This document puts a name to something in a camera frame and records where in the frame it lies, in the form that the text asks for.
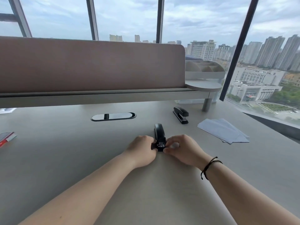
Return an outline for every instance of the cloud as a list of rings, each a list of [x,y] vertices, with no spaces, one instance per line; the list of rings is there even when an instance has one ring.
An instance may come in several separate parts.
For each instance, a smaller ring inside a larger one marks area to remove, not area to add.
[[[91,39],[85,0],[20,0],[34,37]],[[214,39],[235,45],[251,0],[165,0],[163,42]],[[94,0],[99,38],[156,39],[158,0]],[[259,0],[246,42],[300,34],[300,0]],[[12,13],[7,0],[0,12]],[[0,35],[20,34],[0,22]]]

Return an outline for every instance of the bracelet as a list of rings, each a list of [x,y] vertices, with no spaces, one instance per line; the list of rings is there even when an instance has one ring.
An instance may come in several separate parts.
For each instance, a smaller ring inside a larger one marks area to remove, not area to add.
[[[203,169],[203,171],[201,172],[201,179],[202,179],[202,180],[203,180],[202,174],[204,174],[205,178],[208,180],[208,178],[206,177],[206,171],[207,171],[208,167],[209,167],[213,162],[220,162],[220,163],[222,163],[220,160],[214,160],[214,159],[216,159],[216,158],[218,158],[218,156],[216,156],[215,158],[213,158],[213,159],[206,165],[206,167]]]

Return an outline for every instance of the desk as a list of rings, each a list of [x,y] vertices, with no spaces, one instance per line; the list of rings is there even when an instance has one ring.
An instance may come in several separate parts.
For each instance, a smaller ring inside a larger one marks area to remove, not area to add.
[[[182,105],[189,124],[172,113],[174,101],[18,108],[0,115],[0,131],[17,137],[0,149],[0,224],[15,225],[64,190],[120,154],[137,135],[187,134],[212,156],[300,217],[300,146],[218,101]],[[95,114],[134,112],[129,120],[92,122]],[[197,128],[224,118],[250,136],[229,145]],[[130,173],[95,224],[235,224],[200,171],[159,153]]]

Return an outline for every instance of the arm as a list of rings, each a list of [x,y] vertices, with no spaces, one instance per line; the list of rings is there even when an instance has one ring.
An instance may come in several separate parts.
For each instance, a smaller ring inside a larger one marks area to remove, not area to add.
[[[170,148],[174,143],[179,147]],[[201,171],[212,157],[206,154],[191,137],[173,136],[167,140],[164,152]],[[225,165],[213,162],[206,176],[238,225],[300,224],[300,219],[255,189]]]
[[[155,140],[138,136],[128,148],[101,168],[37,210],[20,225],[93,225],[123,179],[135,168],[151,163]]]

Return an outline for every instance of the person's left arm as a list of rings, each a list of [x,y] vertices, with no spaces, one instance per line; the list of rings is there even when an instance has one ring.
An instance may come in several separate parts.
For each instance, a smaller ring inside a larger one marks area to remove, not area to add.
[[[93,225],[123,179],[135,168],[151,163],[155,140],[138,136],[117,157],[45,204],[20,225]]]

